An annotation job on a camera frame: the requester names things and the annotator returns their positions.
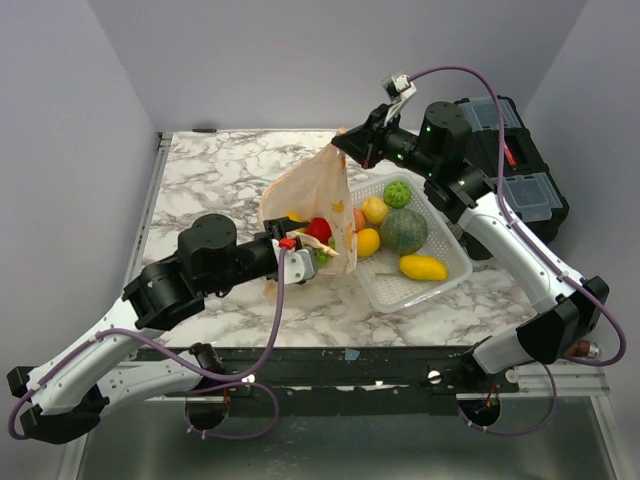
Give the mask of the yellow mango front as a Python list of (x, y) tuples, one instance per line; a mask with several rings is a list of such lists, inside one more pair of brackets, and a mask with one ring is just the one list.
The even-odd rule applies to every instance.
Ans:
[(299, 228), (295, 229), (295, 232), (305, 233), (306, 232), (306, 221), (302, 219), (296, 212), (290, 211), (286, 214), (286, 217), (296, 224), (300, 224)]

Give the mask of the red tomato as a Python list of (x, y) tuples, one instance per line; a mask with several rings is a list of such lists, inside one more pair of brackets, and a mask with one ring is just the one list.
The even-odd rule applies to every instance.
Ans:
[(322, 217), (314, 217), (306, 227), (306, 234), (327, 245), (332, 237), (332, 230), (327, 220)]

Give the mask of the green grape bunch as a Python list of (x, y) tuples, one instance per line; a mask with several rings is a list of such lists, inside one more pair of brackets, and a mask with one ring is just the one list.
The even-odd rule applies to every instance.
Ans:
[(316, 264), (320, 269), (324, 268), (333, 259), (333, 256), (330, 253), (325, 252), (322, 249), (315, 249), (314, 257)]

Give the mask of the orange banana-print plastic bag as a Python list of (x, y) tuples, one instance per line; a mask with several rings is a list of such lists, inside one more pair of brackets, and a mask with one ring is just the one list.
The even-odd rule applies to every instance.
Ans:
[(353, 202), (348, 185), (348, 159), (328, 143), (314, 156), (298, 161), (262, 194), (258, 220), (297, 213), (304, 220), (325, 219), (335, 245), (333, 259), (321, 268), (322, 276), (353, 272), (357, 265), (357, 235)]

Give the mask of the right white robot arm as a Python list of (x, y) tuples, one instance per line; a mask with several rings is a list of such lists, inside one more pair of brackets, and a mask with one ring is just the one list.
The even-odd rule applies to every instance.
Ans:
[(518, 282), (536, 316), (473, 347), (460, 379), (480, 392), (497, 372), (529, 361), (552, 364), (596, 326), (609, 294), (598, 276), (586, 279), (501, 203), (496, 184), (465, 158), (471, 126), (449, 102), (426, 108), (419, 133), (386, 118), (381, 104), (366, 122), (331, 143), (363, 168), (382, 160), (421, 175), (429, 201), (482, 244)]

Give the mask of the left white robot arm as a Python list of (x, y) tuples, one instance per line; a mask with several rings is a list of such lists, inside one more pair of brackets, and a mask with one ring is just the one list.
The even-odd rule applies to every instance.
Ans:
[[(97, 323), (44, 364), (15, 367), (7, 375), (18, 403), (9, 415), (15, 440), (60, 445), (84, 436), (118, 407), (164, 394), (209, 395), (247, 384), (274, 347), (289, 284), (310, 280), (313, 251), (291, 237), (299, 223), (267, 220), (240, 244), (234, 222), (208, 214), (178, 236), (176, 251), (146, 266)], [(157, 338), (200, 313), (210, 295), (222, 298), (259, 278), (277, 282), (267, 345), (246, 371), (228, 373), (211, 345), (178, 355)]]

